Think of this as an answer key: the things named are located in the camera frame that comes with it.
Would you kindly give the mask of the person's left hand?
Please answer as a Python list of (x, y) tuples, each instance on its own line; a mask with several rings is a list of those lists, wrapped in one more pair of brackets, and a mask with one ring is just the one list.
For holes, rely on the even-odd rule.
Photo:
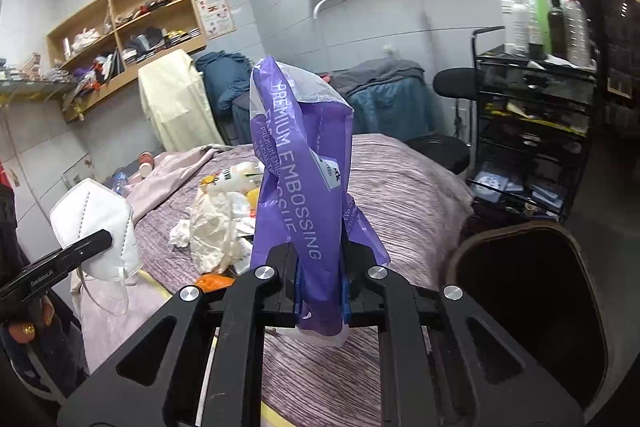
[(11, 323), (8, 326), (8, 332), (11, 338), (19, 345), (27, 345), (36, 338), (37, 329), (40, 327), (49, 327), (53, 322), (55, 316), (54, 306), (48, 296), (43, 296), (40, 299), (40, 305), (38, 310), (40, 311), (40, 317), (34, 321), (32, 317), (29, 317), (25, 321)]

